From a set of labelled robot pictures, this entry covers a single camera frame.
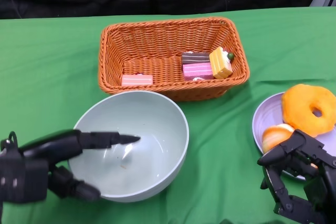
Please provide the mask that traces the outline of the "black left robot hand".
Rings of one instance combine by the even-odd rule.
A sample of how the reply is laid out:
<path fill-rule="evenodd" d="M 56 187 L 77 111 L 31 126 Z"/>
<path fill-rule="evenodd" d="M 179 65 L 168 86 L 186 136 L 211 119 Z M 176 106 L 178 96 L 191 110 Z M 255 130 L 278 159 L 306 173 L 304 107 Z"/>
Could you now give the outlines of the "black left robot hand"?
<path fill-rule="evenodd" d="M 119 132 L 82 132 L 66 130 L 42 137 L 20 147 L 25 158 L 45 159 L 49 165 L 48 189 L 59 198 L 72 197 L 96 201 L 101 192 L 90 184 L 74 178 L 72 172 L 56 164 L 77 157 L 83 150 L 108 149 L 117 144 L 131 144 L 139 136 L 122 135 Z"/>

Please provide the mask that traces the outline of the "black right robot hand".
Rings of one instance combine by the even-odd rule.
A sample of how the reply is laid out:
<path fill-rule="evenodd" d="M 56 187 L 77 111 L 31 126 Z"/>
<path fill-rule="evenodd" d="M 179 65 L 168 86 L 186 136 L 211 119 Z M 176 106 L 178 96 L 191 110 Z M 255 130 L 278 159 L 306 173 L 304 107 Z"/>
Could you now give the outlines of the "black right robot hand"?
<path fill-rule="evenodd" d="M 269 189 L 274 213 L 298 223 L 335 223 L 335 157 L 323 144 L 301 130 L 259 160 L 264 178 L 261 189 Z M 288 193 L 281 174 L 303 176 L 306 199 Z"/>

